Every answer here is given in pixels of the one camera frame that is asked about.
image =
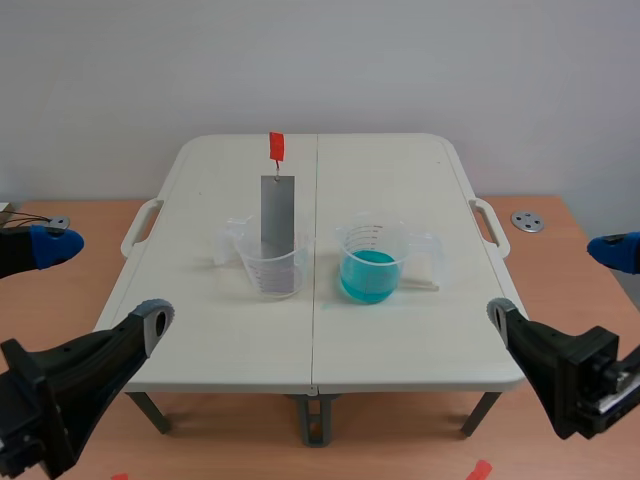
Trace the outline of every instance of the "wooden table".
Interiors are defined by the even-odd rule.
[[[586,253],[587,239],[559,198],[489,198],[511,242],[507,264],[531,319],[567,333],[602,325],[621,336],[621,354],[640,342],[640,316],[613,276]],[[141,201],[31,203],[64,214],[86,240],[73,261],[2,280],[0,340],[44,349],[91,331],[123,265],[119,251]],[[542,215],[546,229],[511,226],[515,210]],[[473,437],[461,417],[480,394],[355,394],[338,400],[334,442],[299,442],[290,400],[277,395],[156,394],[173,422],[159,435],[119,396],[66,479],[393,478],[462,480],[486,459],[491,480],[635,478],[640,468],[634,411],[591,441],[559,440],[528,384],[506,393]],[[44,478],[39,469],[21,478]]]

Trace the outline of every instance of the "red tag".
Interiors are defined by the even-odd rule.
[[[278,132],[269,132],[269,146],[271,147],[271,160],[284,162],[284,135]]]
[[[493,470],[493,467],[489,462],[480,460],[476,463],[476,469],[469,474],[467,480],[485,480]]]

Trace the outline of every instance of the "blue liquid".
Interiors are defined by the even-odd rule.
[[[375,250],[360,250],[353,256],[372,263],[395,261],[390,255]],[[342,263],[340,280],[353,298],[365,303],[378,303],[393,293],[399,277],[398,265],[369,265],[347,256]]]

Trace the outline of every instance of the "plastic measuring cup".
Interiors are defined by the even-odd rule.
[[[309,235],[307,222],[296,217],[293,251],[272,257],[273,249],[260,239],[260,219],[230,218],[218,232],[214,263],[222,265],[239,255],[255,289],[263,295],[286,297],[299,291],[307,277]]]
[[[336,229],[345,291],[365,303],[378,303],[398,287],[405,262],[414,253],[431,256],[431,284],[440,287],[444,255],[438,237],[412,233],[392,214],[359,213]]]

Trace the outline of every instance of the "measuring cup handle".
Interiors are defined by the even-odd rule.
[[[250,218],[230,218],[224,228],[216,233],[213,245],[213,263],[215,265],[224,265],[237,257],[238,251],[235,242],[242,237]]]
[[[411,233],[409,248],[412,253],[426,253],[431,256],[432,282],[442,288],[445,282],[445,263],[440,239],[430,233]]]

